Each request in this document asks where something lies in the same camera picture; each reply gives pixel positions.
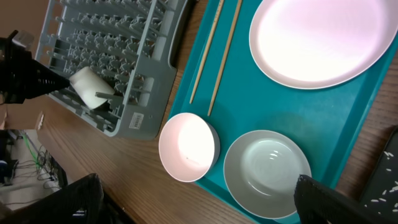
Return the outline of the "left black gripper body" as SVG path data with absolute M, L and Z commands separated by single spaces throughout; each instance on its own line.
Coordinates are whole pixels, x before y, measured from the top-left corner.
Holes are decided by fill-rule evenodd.
M 8 37 L 1 37 L 1 104 L 23 104 L 33 99 L 34 92 L 28 86 L 32 73 L 32 53 L 29 50 L 32 36 L 14 30 Z

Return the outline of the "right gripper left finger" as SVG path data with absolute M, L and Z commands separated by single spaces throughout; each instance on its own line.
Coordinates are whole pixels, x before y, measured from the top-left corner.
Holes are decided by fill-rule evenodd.
M 24 208 L 11 212 L 1 224 L 96 223 L 103 201 L 97 174 L 89 174 Z

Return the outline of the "grey bowl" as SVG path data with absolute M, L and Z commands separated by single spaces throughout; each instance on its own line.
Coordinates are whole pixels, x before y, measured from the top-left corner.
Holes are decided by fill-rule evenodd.
M 224 159 L 223 175 L 231 196 L 259 218 L 281 220 L 297 213 L 294 193 L 302 174 L 312 172 L 301 148 L 269 130 L 241 135 Z

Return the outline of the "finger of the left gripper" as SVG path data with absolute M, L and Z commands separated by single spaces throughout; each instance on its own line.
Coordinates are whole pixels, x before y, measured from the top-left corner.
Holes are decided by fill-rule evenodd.
M 70 86 L 70 81 L 36 60 L 28 65 L 27 97 L 36 98 Z

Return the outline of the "small pink saucer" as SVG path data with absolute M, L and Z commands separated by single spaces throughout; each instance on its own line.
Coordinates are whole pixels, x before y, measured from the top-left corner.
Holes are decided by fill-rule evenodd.
M 195 182 L 216 164 L 221 151 L 215 128 L 193 113 L 171 117 L 159 137 L 159 156 L 167 173 L 180 182 Z

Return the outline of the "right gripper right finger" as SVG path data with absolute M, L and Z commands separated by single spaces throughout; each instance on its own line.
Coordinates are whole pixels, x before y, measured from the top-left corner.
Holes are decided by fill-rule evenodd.
M 301 224 L 396 224 L 307 175 L 299 175 L 294 202 Z

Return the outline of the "wooden chopstick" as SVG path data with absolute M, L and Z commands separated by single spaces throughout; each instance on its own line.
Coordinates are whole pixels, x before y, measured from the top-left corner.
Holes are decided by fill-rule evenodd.
M 199 82 L 200 82 L 201 75 L 203 73 L 203 69 L 204 69 L 204 66 L 205 66 L 205 63 L 206 63 L 208 52 L 209 52 L 210 47 L 211 47 L 211 43 L 212 43 L 212 40 L 213 40 L 213 36 L 214 36 L 215 30 L 216 30 L 219 18 L 220 18 L 220 14 L 221 14 L 223 5 L 224 5 L 224 0 L 220 0 L 219 3 L 218 3 L 218 7 L 217 7 L 217 10 L 216 10 L 216 13 L 215 13 L 215 18 L 213 19 L 213 22 L 212 22 L 212 25 L 211 25 L 210 33 L 208 35 L 208 38 L 207 38 L 207 41 L 206 41 L 206 44 L 205 44 L 203 55 L 202 55 L 202 58 L 201 58 L 201 61 L 200 61 L 200 66 L 199 66 L 199 69 L 198 69 L 198 72 L 197 72 L 197 76 L 196 76 L 195 83 L 194 83 L 194 86 L 193 86 L 192 94 L 191 94 L 191 97 L 190 97 L 190 104 L 193 103 L 193 100 L 194 100 L 194 97 L 195 97 L 195 93 L 197 92 L 197 88 L 198 88 L 198 85 L 199 85 Z
M 217 96 L 218 89 L 219 89 L 219 86 L 220 86 L 220 83 L 221 83 L 221 79 L 222 79 L 222 76 L 223 76 L 224 67 L 225 67 L 225 64 L 226 64 L 226 61 L 227 61 L 227 58 L 228 58 L 229 48 L 230 48 L 231 43 L 232 43 L 232 39 L 233 39 L 233 35 L 234 35 L 234 31 L 235 31 L 236 24 L 237 24 L 237 21 L 238 21 L 239 12 L 241 10 L 242 3 L 243 3 L 243 0 L 238 0 L 237 1 L 236 10 L 234 12 L 233 21 L 231 23 L 231 27 L 230 27 L 230 30 L 229 30 L 229 35 L 228 35 L 228 39 L 226 41 L 226 46 L 224 48 L 223 58 L 221 60 L 220 67 L 219 67 L 219 70 L 218 70 L 218 75 L 217 75 L 217 78 L 216 78 L 215 87 L 213 89 L 213 94 L 212 94 L 212 97 L 211 97 L 211 101 L 210 101 L 210 105 L 209 105 L 209 108 L 208 108 L 207 116 L 211 115 L 211 112 L 212 112 L 212 109 L 213 109 L 213 106 L 214 106 L 214 103 L 215 103 L 215 100 L 216 100 L 216 96 Z

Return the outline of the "white cup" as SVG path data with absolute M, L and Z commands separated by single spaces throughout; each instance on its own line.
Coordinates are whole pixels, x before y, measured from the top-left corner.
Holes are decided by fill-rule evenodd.
M 89 109 L 95 109 L 106 102 L 96 93 L 115 94 L 115 90 L 100 78 L 90 67 L 84 67 L 69 78 L 71 86 Z

